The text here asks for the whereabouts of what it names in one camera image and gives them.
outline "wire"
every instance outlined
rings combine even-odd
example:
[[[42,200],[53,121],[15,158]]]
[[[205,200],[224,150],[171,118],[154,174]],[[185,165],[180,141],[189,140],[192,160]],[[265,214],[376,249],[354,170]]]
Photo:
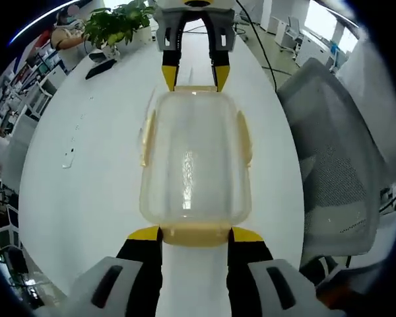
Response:
[[[191,30],[184,31],[183,33],[191,33],[191,34],[208,34],[207,32],[192,32],[192,30],[195,30],[195,29],[197,29],[197,28],[202,28],[202,27],[204,27],[204,25],[202,25],[202,26],[197,26],[196,28],[192,28]],[[239,32],[236,32],[236,35],[242,35],[242,34],[245,34],[245,33],[246,33],[246,31],[245,31],[243,28],[236,28],[236,30],[241,31],[240,33],[239,33]]]
[[[396,196],[394,198],[390,199],[390,201],[387,204],[385,204],[382,208],[380,208],[380,212],[382,212],[386,208],[390,207],[395,201],[396,201]]]
[[[252,26],[252,30],[254,31],[255,36],[257,36],[257,40],[258,40],[258,42],[259,42],[259,45],[261,46],[261,49],[263,50],[263,53],[264,53],[265,61],[267,62],[267,64],[269,64],[269,69],[270,69],[270,71],[271,71],[271,76],[273,76],[273,83],[274,83],[274,85],[275,85],[275,91],[277,91],[277,82],[276,82],[275,73],[274,73],[274,71],[273,71],[273,68],[271,67],[269,58],[267,57],[267,54],[265,53],[263,43],[261,43],[261,40],[259,39],[257,30],[255,29],[255,27],[254,27],[254,25],[253,25],[253,23],[252,23],[251,17],[249,16],[248,12],[245,10],[244,6],[239,2],[239,0],[236,0],[236,2],[239,4],[239,6],[241,7],[241,9],[242,9],[242,10],[244,11],[244,13],[246,14],[246,17],[247,17],[247,19],[249,20],[249,23],[250,23],[251,26]]]
[[[191,32],[191,31],[194,31],[194,30],[196,30],[196,29],[198,29],[198,28],[203,28],[203,27],[205,27],[205,25],[197,26],[197,27],[195,27],[195,28],[192,28],[191,30],[184,31],[183,33],[189,33],[189,32]]]
[[[352,259],[352,256],[348,256],[348,257],[346,258],[346,264],[345,264],[346,267],[349,267],[351,259]]]
[[[261,67],[264,68],[264,69],[270,69],[270,67],[266,67],[266,66],[261,66]],[[287,71],[282,71],[281,69],[274,69],[273,71],[276,71],[277,73],[282,73],[282,74],[285,74],[285,75],[292,76],[291,73],[288,73]]]

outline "black object on desk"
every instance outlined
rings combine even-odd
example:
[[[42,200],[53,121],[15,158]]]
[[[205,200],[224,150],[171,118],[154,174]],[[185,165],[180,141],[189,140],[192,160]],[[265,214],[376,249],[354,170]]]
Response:
[[[90,53],[88,57],[95,63],[102,63],[107,59],[107,57],[104,55],[104,53]]]
[[[103,61],[101,64],[98,64],[97,66],[94,66],[88,74],[86,74],[85,79],[89,79],[95,75],[101,74],[110,68],[113,67],[113,65],[116,63],[116,60],[114,59],[109,59],[108,61]]]

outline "white table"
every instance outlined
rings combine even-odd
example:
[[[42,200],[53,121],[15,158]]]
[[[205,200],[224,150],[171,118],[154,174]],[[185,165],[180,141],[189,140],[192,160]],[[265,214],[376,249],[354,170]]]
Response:
[[[178,84],[214,84],[207,41],[206,35],[184,34]],[[153,43],[86,81],[92,62],[84,59],[36,128],[20,185],[20,238],[64,293],[104,256],[115,256],[128,234],[151,225],[139,212],[140,129],[149,104],[167,91],[161,61]],[[240,226],[257,231],[274,258],[298,267],[304,198],[292,134],[269,80],[239,37],[230,64],[223,93],[244,112],[253,141],[252,212]],[[72,166],[63,169],[71,149]],[[229,316],[226,258],[226,245],[164,244],[158,316],[195,315],[192,305],[197,315]]]

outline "white cabinet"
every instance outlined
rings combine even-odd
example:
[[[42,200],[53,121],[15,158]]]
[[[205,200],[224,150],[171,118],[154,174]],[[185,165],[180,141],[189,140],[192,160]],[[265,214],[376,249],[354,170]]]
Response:
[[[277,32],[277,27],[279,26],[279,20],[278,18],[275,17],[270,17],[270,21],[269,21],[269,26],[266,29],[267,32],[269,33],[274,33],[276,34]]]
[[[288,24],[286,22],[279,21],[275,42],[283,48],[294,48],[296,42],[288,34],[286,34],[287,27]]]
[[[305,62],[313,57],[318,59],[323,65],[327,65],[330,58],[330,49],[315,36],[304,32],[304,39],[302,40],[301,48],[296,57],[296,63],[303,66]]]
[[[269,32],[269,23],[271,17],[271,3],[272,0],[264,0],[263,14],[261,15],[261,23],[259,24],[264,30]]]
[[[60,85],[66,79],[66,74],[60,67],[60,65],[56,66],[50,74],[47,75],[47,79],[50,83],[56,88],[59,89]]]

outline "mesh chair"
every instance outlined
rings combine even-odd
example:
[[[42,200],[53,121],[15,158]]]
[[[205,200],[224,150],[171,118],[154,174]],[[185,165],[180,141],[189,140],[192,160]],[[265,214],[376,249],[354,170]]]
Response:
[[[304,252],[367,252],[380,208],[383,161],[347,90],[311,58],[278,90],[300,161]]]

